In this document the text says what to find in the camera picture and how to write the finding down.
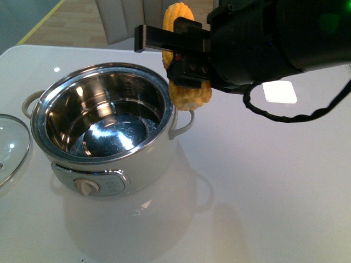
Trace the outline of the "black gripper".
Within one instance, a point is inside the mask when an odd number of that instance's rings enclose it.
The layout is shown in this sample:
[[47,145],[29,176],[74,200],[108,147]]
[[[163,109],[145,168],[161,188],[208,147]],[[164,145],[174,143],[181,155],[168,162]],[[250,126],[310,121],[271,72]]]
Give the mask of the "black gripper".
[[[152,48],[181,52],[173,54],[166,70],[168,79],[179,87],[200,89],[211,77],[212,88],[243,94],[253,83],[302,73],[283,51],[278,4],[279,1],[216,1],[207,16],[211,32],[184,17],[175,19],[173,32],[139,25],[134,31],[134,51],[141,53]],[[209,52],[211,70],[206,58],[182,54]]]

